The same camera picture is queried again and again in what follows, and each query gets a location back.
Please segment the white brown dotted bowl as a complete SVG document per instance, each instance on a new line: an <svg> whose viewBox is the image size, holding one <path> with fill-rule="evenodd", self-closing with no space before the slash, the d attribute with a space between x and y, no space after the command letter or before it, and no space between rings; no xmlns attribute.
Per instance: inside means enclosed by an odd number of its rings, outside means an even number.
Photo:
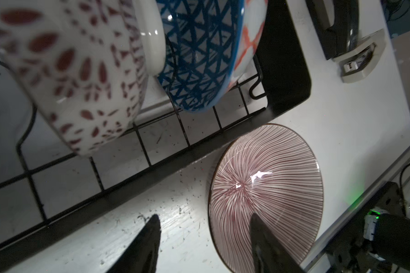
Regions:
<svg viewBox="0 0 410 273"><path fill-rule="evenodd" d="M165 50L156 1L0 1L0 56L81 156L136 119Z"/></svg>

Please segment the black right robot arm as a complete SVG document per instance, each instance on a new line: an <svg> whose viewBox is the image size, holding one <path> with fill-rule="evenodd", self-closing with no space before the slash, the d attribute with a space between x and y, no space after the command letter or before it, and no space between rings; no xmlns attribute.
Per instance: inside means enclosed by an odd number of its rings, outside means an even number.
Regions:
<svg viewBox="0 0 410 273"><path fill-rule="evenodd" d="M410 219L400 205L399 186L386 183L328 243L331 273L410 272Z"/></svg>

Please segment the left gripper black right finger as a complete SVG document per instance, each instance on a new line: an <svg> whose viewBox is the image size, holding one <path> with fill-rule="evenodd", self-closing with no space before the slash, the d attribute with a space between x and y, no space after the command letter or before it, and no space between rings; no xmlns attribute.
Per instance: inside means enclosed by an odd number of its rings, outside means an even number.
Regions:
<svg viewBox="0 0 410 273"><path fill-rule="evenodd" d="M251 217L249 228L256 273L304 273L256 213Z"/></svg>

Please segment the purple striped bowl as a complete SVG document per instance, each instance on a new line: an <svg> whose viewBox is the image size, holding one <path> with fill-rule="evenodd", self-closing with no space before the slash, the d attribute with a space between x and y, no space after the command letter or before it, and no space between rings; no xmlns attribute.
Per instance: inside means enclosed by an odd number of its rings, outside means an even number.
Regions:
<svg viewBox="0 0 410 273"><path fill-rule="evenodd" d="M290 256L301 263L321 225L323 181L304 139L266 124L233 141L213 174L208 224L215 249L234 273L251 273L250 219L257 214Z"/></svg>

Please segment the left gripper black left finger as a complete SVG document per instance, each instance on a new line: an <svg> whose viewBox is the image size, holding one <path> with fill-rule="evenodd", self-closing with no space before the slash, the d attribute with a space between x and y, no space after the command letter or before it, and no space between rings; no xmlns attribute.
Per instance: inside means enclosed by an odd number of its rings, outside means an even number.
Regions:
<svg viewBox="0 0 410 273"><path fill-rule="evenodd" d="M158 215L152 215L107 273L154 273L161 240Z"/></svg>

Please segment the blue patterned bowl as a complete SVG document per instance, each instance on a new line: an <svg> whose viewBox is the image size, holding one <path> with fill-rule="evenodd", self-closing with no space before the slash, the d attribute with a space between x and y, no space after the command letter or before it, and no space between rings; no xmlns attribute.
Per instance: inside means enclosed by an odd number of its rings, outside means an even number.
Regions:
<svg viewBox="0 0 410 273"><path fill-rule="evenodd" d="M158 1L166 36L163 90L184 111L199 113L225 94L235 68L243 1Z"/></svg>

